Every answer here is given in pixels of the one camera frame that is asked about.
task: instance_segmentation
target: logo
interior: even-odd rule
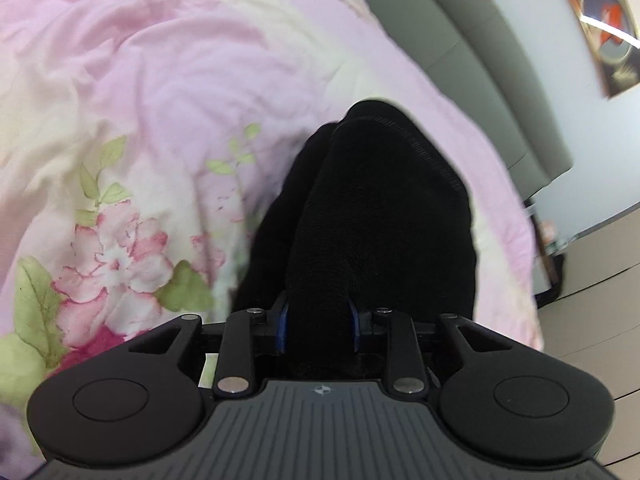
[[[322,384],[321,386],[314,388],[312,391],[318,394],[319,396],[324,397],[326,394],[330,394],[333,390],[328,386],[324,386],[324,384]]]

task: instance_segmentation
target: gray headboard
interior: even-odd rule
[[[491,139],[523,198],[572,166],[540,81],[492,0],[366,0]]]

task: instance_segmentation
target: bed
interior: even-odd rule
[[[542,349],[522,199],[571,161],[473,1],[0,0],[0,475],[42,460],[23,414],[43,378],[184,312],[225,319],[300,146],[365,98],[469,190],[474,319]]]

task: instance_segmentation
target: gray ribbed surface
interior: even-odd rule
[[[183,448],[155,462],[89,471],[50,462],[33,480],[611,480],[595,463],[516,472],[458,449],[422,404],[376,383],[272,381],[259,396],[227,401]]]

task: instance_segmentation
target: green leaf print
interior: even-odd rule
[[[231,137],[231,140],[229,140],[229,151],[234,155],[240,151],[240,143],[235,137]]]
[[[21,258],[15,269],[14,327],[25,343],[35,348],[47,368],[55,368],[67,352],[56,326],[60,296],[51,275],[32,256]]]
[[[248,140],[254,140],[260,133],[261,127],[258,123],[251,123],[244,129],[244,136]]]
[[[218,175],[231,175],[235,172],[234,167],[224,160],[208,160],[207,168]]]
[[[119,183],[114,182],[109,186],[107,191],[104,192],[100,202],[103,204],[115,204],[126,198],[129,198],[131,193],[124,189]]]
[[[253,153],[245,153],[238,157],[239,164],[255,164],[255,156]]]
[[[96,200],[100,196],[98,183],[91,176],[91,173],[89,173],[84,164],[80,165],[80,186],[82,186],[82,192],[85,197]]]
[[[174,275],[166,285],[155,291],[154,296],[160,305],[172,312],[204,312],[214,303],[207,283],[185,260],[178,262],[174,267]]]
[[[127,137],[121,136],[112,139],[100,150],[100,169],[108,168],[118,162],[124,154],[124,147],[127,143]]]
[[[45,373],[44,359],[33,346],[15,333],[0,338],[0,404],[24,412]]]
[[[97,211],[88,211],[87,209],[78,209],[76,211],[76,224],[82,227],[95,227],[97,219]]]

